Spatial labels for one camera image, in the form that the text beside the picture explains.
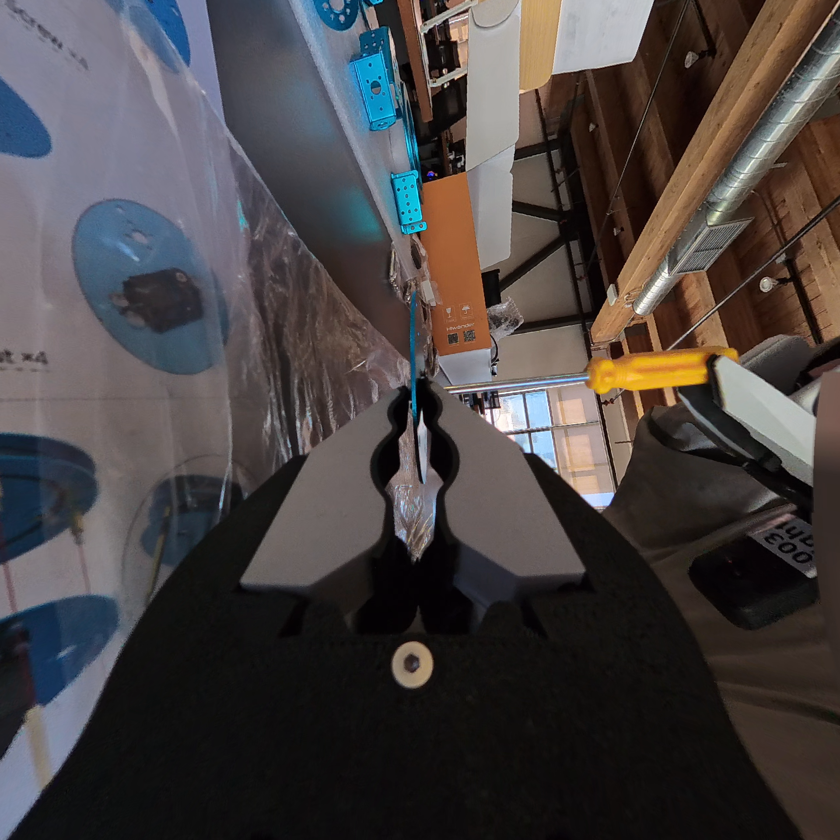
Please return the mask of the wooden ceiling beam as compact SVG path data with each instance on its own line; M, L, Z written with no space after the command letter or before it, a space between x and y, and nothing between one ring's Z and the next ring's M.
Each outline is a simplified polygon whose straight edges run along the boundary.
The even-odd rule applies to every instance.
M596 345L616 341L634 319L627 303L653 276L837 6L838 2L764 2L750 28L745 28L740 2L709 2L703 7L712 14L735 15L736 28L723 21L724 44L718 48L728 62L724 70L716 70L715 96L617 275L616 303L606 303L591 327Z

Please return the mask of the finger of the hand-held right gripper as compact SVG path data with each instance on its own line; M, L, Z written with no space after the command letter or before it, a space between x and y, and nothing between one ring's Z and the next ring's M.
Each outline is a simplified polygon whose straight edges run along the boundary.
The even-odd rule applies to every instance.
M812 485L818 382L790 397L726 356L710 358L710 370L722 410L776 454L791 476Z
M783 466L782 459L716 403L711 387L680 387L679 399L695 425L736 466L799 509L813 509L813 489Z

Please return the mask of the clear plastic bag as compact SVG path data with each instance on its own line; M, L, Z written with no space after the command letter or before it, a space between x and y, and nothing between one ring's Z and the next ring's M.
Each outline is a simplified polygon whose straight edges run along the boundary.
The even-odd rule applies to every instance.
M138 353L166 372L227 351L227 408L233 464L223 478L184 473L154 491L144 550L174 568L246 495L246 457L256 484L315 445L399 384L409 363L335 285L303 244L229 131L239 245L228 297L211 276L200 287L186 258L160 257L132 269L107 295L106 313L126 328Z

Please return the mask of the small bags of screws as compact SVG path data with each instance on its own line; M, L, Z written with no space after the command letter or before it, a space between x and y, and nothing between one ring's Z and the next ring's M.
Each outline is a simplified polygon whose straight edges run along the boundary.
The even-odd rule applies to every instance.
M418 234L410 236L411 265L405 268L392 247L389 282L398 298L411 306L415 295L417 362L424 362L425 375L433 379L439 372L438 350L433 336L433 314L443 299L438 284L432 279L428 255Z

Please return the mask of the white board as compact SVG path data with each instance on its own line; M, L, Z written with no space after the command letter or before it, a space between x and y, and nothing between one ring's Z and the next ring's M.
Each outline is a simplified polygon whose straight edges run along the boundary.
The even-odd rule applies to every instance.
M654 1L562 1L553 74L634 60Z

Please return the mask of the light wooden panel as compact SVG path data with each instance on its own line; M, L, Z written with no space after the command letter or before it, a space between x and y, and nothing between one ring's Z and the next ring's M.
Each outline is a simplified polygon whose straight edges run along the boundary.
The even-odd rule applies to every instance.
M519 92L544 86L553 74L562 1L521 1Z

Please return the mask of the yellow handled screwdriver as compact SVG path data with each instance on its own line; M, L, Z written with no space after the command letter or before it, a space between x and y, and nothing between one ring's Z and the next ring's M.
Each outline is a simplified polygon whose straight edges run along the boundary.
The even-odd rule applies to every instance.
M626 354L617 360L595 356L581 373L557 374L525 380L447 385L453 395L491 392L530 392L571 385L585 385L598 395L613 390L642 392L667 387L699 385L708 381L707 365L713 357L739 362L735 349L703 347Z

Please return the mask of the silver ventilation duct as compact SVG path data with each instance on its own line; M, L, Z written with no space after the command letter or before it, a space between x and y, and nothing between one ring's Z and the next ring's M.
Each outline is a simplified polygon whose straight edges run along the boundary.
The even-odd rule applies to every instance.
M838 6L714 182L664 260L627 306L650 315L684 275L705 272L746 225L739 208L834 94L839 78Z

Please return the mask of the blue round metal disc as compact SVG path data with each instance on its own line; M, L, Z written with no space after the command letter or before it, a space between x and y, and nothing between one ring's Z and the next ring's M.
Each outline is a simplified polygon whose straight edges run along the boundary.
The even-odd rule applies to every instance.
M421 371L418 362L418 349L421 333L418 326L420 316L418 314L419 303L417 299L417 290L412 291L409 303L411 332L409 337L410 399L408 408L408 420L410 421L413 435L414 462L416 472L421 483L426 484L429 472L431 444L429 432L424 421L424 415L419 407L417 397L418 383L421 380Z

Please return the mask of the blue servo bracket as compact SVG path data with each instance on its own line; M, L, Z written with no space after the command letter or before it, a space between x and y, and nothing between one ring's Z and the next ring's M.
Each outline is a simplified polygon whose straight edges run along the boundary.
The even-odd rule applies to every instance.
M362 96L369 129L388 130L403 117L403 90L392 32L387 26L360 36L360 54L350 67Z

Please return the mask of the white cardboard box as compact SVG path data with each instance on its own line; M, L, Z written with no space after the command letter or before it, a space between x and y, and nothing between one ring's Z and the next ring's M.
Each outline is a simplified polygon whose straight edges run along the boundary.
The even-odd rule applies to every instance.
M477 2L469 9L465 173L481 271L501 263L511 252L520 23L520 2ZM440 358L439 363L452 385L491 378L490 363L486 367L475 360Z

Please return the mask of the blue U-shaped bracket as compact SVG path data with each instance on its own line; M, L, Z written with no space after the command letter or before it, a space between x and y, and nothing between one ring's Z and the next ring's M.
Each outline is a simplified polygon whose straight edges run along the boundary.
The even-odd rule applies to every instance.
M333 31L345 32L351 29L360 13L360 1L312 2L321 21Z

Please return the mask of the white foam tray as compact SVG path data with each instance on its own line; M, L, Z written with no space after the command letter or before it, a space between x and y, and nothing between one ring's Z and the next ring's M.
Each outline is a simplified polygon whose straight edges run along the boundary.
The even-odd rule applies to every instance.
M396 215L392 193L391 175L417 170L421 182L423 204L422 168L417 143L416 121L412 112L412 100L408 87L401 76L403 117L390 129L374 132L364 113L361 92L358 88L351 61L360 54L360 36L383 24L380 7L382 2L360 2L360 13L354 26L343 32L333 31L319 18L313 1L290 2L301 33L321 81L333 105L339 126L350 144L350 150L358 162L364 181L374 199L384 226L393 237L404 235Z

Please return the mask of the grey desk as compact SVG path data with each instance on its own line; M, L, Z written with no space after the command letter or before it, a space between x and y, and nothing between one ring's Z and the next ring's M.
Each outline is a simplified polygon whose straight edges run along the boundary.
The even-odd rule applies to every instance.
M389 282L392 247L291 11L293 1L207 2L227 126L335 285L403 357L410 311Z

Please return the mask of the bubble wrap bag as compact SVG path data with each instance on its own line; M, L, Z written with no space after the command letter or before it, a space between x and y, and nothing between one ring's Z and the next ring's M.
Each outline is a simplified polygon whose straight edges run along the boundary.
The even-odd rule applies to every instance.
M511 297L489 306L486 311L490 336L496 343L515 333L524 323L524 317Z

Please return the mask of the blue perforated plate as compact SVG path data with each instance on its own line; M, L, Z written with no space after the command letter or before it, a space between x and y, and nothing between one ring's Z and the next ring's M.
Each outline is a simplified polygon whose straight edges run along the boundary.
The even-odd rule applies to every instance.
M404 235L416 235L427 230L424 221L421 182L417 170L391 175L392 193L397 220Z

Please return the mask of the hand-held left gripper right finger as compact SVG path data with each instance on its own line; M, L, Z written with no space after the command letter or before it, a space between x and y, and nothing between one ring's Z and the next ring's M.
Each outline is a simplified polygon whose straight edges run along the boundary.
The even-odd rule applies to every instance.
M440 510L470 629L497 603L580 587L585 567L522 449L442 386L426 392L436 406L432 429L452 457Z

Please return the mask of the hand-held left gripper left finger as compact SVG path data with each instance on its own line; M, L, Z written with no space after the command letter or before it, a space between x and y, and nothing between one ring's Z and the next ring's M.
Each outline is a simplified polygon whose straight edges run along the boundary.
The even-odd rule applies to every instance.
M410 557L386 491L407 402L404 387L386 393L304 459L240 578L246 593L328 603L357 631L418 628Z

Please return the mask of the large window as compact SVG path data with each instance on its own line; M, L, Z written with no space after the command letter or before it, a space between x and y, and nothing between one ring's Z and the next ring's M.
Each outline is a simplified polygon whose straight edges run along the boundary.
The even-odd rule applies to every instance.
M594 509L614 498L616 478L596 396L583 384L484 391L458 398L520 449L536 455Z

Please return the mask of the white instruction manual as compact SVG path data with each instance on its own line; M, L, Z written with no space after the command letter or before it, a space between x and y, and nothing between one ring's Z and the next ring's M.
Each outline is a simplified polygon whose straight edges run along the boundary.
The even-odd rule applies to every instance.
M1 51L7 838L221 513L243 229L205 2L2 2Z

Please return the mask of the orange cardboard box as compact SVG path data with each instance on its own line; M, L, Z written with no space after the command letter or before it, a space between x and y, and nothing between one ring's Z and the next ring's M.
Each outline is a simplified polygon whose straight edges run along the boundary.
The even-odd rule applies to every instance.
M421 242L439 293L432 308L439 358L475 360L488 367L491 338L467 174L427 183L422 207L426 229Z

